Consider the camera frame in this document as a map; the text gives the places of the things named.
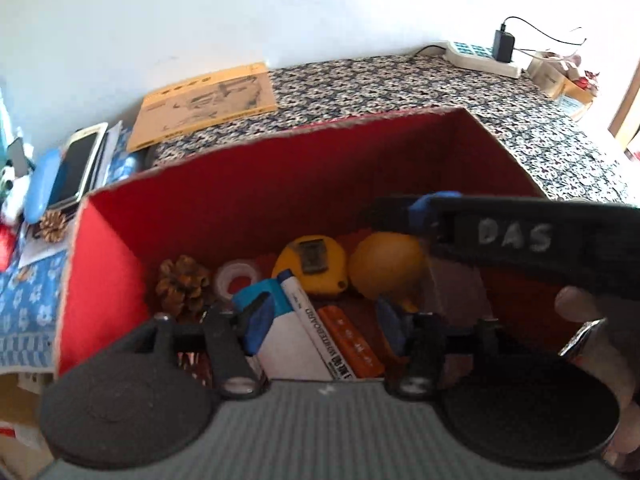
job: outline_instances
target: finger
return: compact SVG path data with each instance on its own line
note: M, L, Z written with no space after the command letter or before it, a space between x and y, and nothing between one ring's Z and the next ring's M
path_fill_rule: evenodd
M556 295L556 312L568 321L585 323L601 319L595 298L586 290L566 286Z
M607 448L607 450L604 452L604 455L602 456L602 458L605 460L605 462L607 462L610 466L615 466L616 462L618 460L618 452L614 451L613 449L611 449L611 447L609 446L609 448Z
M621 410L629 405L636 390L636 377L603 331L591 337L575 363L609 387Z
M620 423L611 441L617 453L632 453L640 447L640 406L630 403L620 414Z
M607 318L609 342L640 378L640 301L599 296L596 303L598 311Z

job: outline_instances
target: hand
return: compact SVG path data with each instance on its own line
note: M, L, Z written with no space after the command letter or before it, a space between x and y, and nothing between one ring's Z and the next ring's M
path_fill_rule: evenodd
M620 405L620 424L604 459L620 470L640 468L640 406L634 400L640 386L640 302L596 297L568 286L556 296L556 311L574 322L602 320L590 329L586 343L569 355L606 384Z

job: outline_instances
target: smartphone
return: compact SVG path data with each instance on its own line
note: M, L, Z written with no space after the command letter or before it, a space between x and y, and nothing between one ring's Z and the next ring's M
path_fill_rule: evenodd
M74 133L66 145L47 209L62 209L80 201L89 190L98 152L108 124L101 123Z

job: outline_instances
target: pine cone on table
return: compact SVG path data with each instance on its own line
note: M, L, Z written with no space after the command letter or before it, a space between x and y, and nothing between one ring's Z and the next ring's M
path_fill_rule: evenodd
M164 313L178 320L198 320L213 298L210 271L184 254L175 263L165 260L160 265L156 294Z
M66 234L66 217L58 210L45 211L40 219L40 236L50 244L63 240Z

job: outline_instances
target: power adapter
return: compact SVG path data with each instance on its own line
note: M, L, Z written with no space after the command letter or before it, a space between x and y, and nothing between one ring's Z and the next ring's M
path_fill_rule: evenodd
M506 26L503 23L500 26L500 30L495 31L492 56L494 56L496 61L501 63L510 63L516 39L513 37L513 34L505 32L505 27Z

